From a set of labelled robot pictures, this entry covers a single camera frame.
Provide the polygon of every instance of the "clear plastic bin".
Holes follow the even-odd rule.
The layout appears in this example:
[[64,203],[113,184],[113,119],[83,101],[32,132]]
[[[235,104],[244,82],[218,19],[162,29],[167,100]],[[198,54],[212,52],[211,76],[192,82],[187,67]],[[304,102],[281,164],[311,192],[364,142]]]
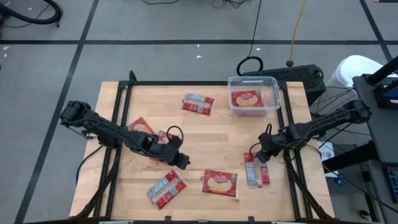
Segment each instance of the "clear plastic bin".
[[231,77],[228,93],[233,116],[264,115],[280,108],[278,82],[272,77]]

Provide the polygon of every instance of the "black metal frame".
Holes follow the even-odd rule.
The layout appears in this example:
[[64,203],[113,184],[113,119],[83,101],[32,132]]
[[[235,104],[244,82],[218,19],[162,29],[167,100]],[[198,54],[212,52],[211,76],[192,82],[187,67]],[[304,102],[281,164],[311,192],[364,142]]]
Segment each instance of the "black metal frame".
[[[112,122],[116,123],[117,122],[117,117],[119,113],[119,108],[120,108],[120,103],[121,103],[121,96],[123,93],[124,89],[127,89],[126,92],[126,97],[124,99],[124,107],[123,107],[123,113],[122,113],[122,119],[121,119],[121,126],[126,125],[127,121],[127,114],[129,110],[129,102],[131,99],[131,92],[132,88],[134,85],[227,85],[227,82],[225,81],[205,81],[205,82],[190,82],[190,81],[164,81],[164,82],[157,82],[157,81],[143,81],[139,82],[137,81],[136,76],[132,71],[130,71],[129,74],[129,80],[128,81],[119,81],[118,85],[118,90],[116,93],[116,99],[115,99],[115,104],[114,104],[114,110],[113,110],[113,115],[112,115]],[[280,83],[280,88],[282,89],[282,92],[284,94],[284,100],[285,100],[285,106],[286,106],[286,112],[287,112],[287,118],[289,120],[289,124],[294,123],[293,119],[293,112],[290,106],[290,99],[289,99],[289,93],[287,91],[287,85],[286,83]],[[277,115],[278,115],[278,120],[279,120],[279,126],[280,128],[283,128],[285,126],[284,124],[284,117],[283,117],[283,112],[282,108],[279,108],[277,110]],[[101,180],[99,182],[99,188],[100,187],[105,187],[103,184],[105,182],[105,178],[107,176],[108,168],[109,168],[109,160],[111,158],[111,151],[113,149],[107,148],[106,153],[104,156],[104,162],[103,162],[103,167],[101,170]],[[112,208],[113,208],[113,201],[114,201],[114,194],[116,190],[116,181],[118,178],[118,171],[119,171],[119,162],[121,158],[121,150],[122,147],[121,145],[114,149],[115,156],[114,156],[114,163],[117,164],[117,169],[115,170],[116,175],[114,175],[112,181],[110,182],[110,187],[109,187],[109,197],[108,201],[106,203],[106,213],[105,216],[100,217],[100,209],[101,209],[101,204],[102,204],[102,197],[100,197],[95,205],[94,212],[93,212],[93,217],[75,217],[71,218],[68,220],[55,220],[55,221],[48,221],[48,222],[37,222],[36,224],[60,224],[60,223],[99,223],[99,222],[106,222],[106,221],[111,221],[111,213],[112,213]],[[305,174],[303,171],[303,165],[302,165],[302,160],[301,160],[301,155],[300,151],[295,151],[295,160],[297,161],[297,170],[300,176],[301,181],[306,185],[305,183]],[[295,182],[293,179],[288,175],[289,177],[289,187],[290,187],[290,194],[292,197],[292,206],[294,210],[294,216],[295,216],[295,221],[296,222],[305,222],[305,223],[336,223],[336,220],[321,220],[321,219],[313,219],[312,216],[312,209],[305,197],[303,197],[304,205],[305,205],[305,212],[307,217],[302,218],[300,215],[300,207],[299,207],[299,200],[297,198],[297,191],[295,187]],[[150,220],[134,220],[135,224],[147,224],[147,223],[158,223],[158,224],[171,224],[171,223],[200,223],[200,221],[172,221],[170,216],[166,216],[165,220],[156,220],[156,221],[150,221]],[[255,221],[254,217],[248,217],[247,221],[208,221],[206,222],[208,224],[212,223],[233,223],[233,224],[271,224],[273,222],[259,222]],[[355,222],[341,222],[338,221],[340,224],[355,224]]]

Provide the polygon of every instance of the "plastic container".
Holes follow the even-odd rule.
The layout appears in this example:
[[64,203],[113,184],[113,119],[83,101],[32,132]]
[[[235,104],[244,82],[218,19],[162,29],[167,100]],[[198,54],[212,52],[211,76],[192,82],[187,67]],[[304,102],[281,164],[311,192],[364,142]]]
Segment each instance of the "plastic container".
[[[236,93],[244,91],[259,93],[256,98],[259,102],[255,106],[237,106]],[[278,82],[272,77],[231,77],[228,79],[228,99],[233,116],[264,115],[280,108]]]

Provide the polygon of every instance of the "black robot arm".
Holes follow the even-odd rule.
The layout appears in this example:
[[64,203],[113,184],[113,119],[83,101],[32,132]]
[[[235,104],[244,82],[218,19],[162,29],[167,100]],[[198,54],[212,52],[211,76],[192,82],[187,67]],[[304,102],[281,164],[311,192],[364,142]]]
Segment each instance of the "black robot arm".
[[271,129],[267,128],[267,131],[259,136],[261,150],[256,153],[256,157],[261,162],[267,162],[271,156],[277,156],[284,149],[302,148],[316,134],[323,134],[344,123],[360,124],[369,120],[370,116],[368,106],[362,101],[353,100],[313,121],[281,128],[278,134],[271,134]]
[[167,144],[158,144],[158,136],[142,131],[129,131],[101,117],[91,110],[89,104],[80,101],[69,101],[62,112],[61,124],[66,127],[84,127],[98,137],[101,145],[117,147],[122,142],[131,151],[147,157],[154,157],[168,165],[185,169],[190,163],[189,156],[179,153],[182,145],[179,137],[172,137]]

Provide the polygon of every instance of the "wooden table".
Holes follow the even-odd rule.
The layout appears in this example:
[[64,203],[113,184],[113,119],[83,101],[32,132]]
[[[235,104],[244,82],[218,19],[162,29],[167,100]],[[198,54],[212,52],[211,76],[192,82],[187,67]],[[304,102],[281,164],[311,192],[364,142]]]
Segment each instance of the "wooden table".
[[[96,112],[109,120],[117,86],[117,82],[104,82],[96,105]],[[288,83],[288,88],[294,121],[309,121],[310,113],[302,83]],[[215,98],[214,113],[205,116],[181,110],[182,97],[188,92]],[[279,123],[276,111],[269,112],[265,117],[232,118],[229,115],[227,92],[227,86],[133,86],[127,124],[143,117],[156,133],[159,130],[166,131],[172,125],[180,126],[185,135],[180,152],[190,156],[191,164],[186,170],[156,164],[124,146],[111,217],[113,220],[164,220],[167,215],[172,220],[245,221],[248,216],[254,216],[256,221],[294,220],[282,153],[267,163],[270,186],[250,189],[246,182],[243,153],[258,142],[258,135],[264,132],[268,123],[274,127],[272,132],[277,132]],[[280,97],[284,107],[283,96]],[[118,122],[122,110],[119,110]],[[317,148],[314,140],[309,145]],[[97,147],[96,139],[89,140],[85,156]],[[309,148],[304,148],[301,152],[309,191],[325,211],[334,216],[319,154]],[[104,150],[87,160],[82,167],[70,215],[81,211],[98,188],[103,158]],[[177,170],[188,186],[159,210],[150,203],[146,192],[171,169]],[[238,174],[238,197],[200,192],[200,177],[205,169]],[[297,195],[304,217],[299,189]],[[107,198],[106,192],[101,207],[102,215]]]

